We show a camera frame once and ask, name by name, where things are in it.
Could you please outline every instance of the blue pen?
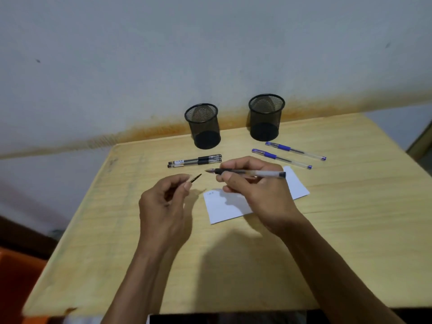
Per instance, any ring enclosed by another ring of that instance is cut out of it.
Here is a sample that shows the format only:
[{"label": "blue pen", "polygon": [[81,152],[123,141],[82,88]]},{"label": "blue pen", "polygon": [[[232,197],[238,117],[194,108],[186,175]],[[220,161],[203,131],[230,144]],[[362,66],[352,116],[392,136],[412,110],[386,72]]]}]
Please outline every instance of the blue pen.
[{"label": "blue pen", "polygon": [[300,166],[300,167],[303,167],[303,168],[306,168],[306,169],[312,169],[311,165],[304,164],[302,162],[295,162],[294,160],[289,160],[289,159],[286,159],[286,158],[282,158],[282,157],[279,157],[277,155],[274,155],[273,153],[269,153],[269,152],[266,152],[266,151],[263,151],[263,150],[252,149],[252,152],[256,153],[258,155],[263,155],[264,157],[268,157],[268,158],[272,158],[272,159],[278,159],[278,160],[281,160],[283,162],[289,162],[290,164],[293,164],[293,165],[296,165],[296,166]]},{"label": "blue pen", "polygon": [[293,148],[291,148],[289,146],[283,146],[282,144],[278,144],[278,143],[274,143],[274,142],[266,142],[266,145],[267,146],[272,146],[274,148],[278,148],[278,149],[281,149],[281,150],[285,150],[285,151],[292,151],[292,152],[298,153],[300,155],[306,155],[308,157],[315,158],[315,159],[320,159],[320,160],[326,160],[327,159],[327,157],[321,157],[321,156],[318,156],[318,155],[314,155],[313,153],[308,153],[308,152],[296,150],[296,149],[293,149]]}]

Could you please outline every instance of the pen holder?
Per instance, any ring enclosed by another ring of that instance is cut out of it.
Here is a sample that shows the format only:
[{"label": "pen holder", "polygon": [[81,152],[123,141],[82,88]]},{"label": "pen holder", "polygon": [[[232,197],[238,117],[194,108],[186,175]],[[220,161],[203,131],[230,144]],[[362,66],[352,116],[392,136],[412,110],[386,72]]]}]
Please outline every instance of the pen holder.
[{"label": "pen holder", "polygon": [[210,103],[196,104],[184,113],[197,148],[211,149],[219,144],[217,113],[217,107]]},{"label": "pen holder", "polygon": [[285,100],[276,94],[260,94],[249,101],[251,136],[257,141],[271,141],[279,134]]}]

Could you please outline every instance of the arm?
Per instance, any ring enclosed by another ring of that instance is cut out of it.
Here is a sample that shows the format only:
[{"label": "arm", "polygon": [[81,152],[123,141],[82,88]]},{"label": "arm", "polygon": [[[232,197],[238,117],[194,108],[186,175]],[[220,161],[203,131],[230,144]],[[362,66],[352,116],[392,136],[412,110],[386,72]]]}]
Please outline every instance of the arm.
[{"label": "arm", "polygon": [[142,194],[138,247],[101,324],[146,322],[161,262],[182,237],[183,202],[192,186],[188,178],[186,174],[168,176]]},{"label": "arm", "polygon": [[[232,159],[221,168],[282,171],[254,157]],[[321,309],[333,324],[403,323],[364,285],[343,258],[297,210],[286,180],[245,179],[224,172],[225,192],[240,192],[252,211],[288,247]]]}]

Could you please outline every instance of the paper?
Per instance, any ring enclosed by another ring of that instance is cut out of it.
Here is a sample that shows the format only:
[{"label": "paper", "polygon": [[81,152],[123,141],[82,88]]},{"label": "paper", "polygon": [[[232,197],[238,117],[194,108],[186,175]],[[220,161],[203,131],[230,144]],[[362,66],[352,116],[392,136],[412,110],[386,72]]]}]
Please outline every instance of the paper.
[{"label": "paper", "polygon": [[[293,199],[307,196],[309,191],[300,182],[291,167],[285,166],[286,181]],[[223,190],[211,190],[204,193],[210,223],[219,223],[227,219],[240,217],[252,212],[246,199],[239,193],[226,193]]]}]

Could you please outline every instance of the wooden table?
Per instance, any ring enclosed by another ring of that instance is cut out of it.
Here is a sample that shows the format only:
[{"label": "wooden table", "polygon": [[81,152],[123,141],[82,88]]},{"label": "wooden table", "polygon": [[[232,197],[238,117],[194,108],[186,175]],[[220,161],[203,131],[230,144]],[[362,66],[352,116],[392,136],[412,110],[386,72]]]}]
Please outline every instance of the wooden table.
[{"label": "wooden table", "polygon": [[[221,132],[212,150],[190,136],[119,144],[94,179],[25,306],[26,315],[103,314],[137,245],[138,200],[160,178],[202,173],[168,169],[170,160],[221,153],[223,159],[275,152],[246,128]],[[432,179],[361,114],[280,125],[275,142],[327,156],[293,167],[310,195],[295,201],[325,239],[388,306],[432,305]],[[210,225],[202,192],[221,188],[204,173],[186,202],[192,234],[169,273],[154,311],[190,313],[316,308],[287,249],[254,215]],[[158,285],[175,254],[167,255]]]}]

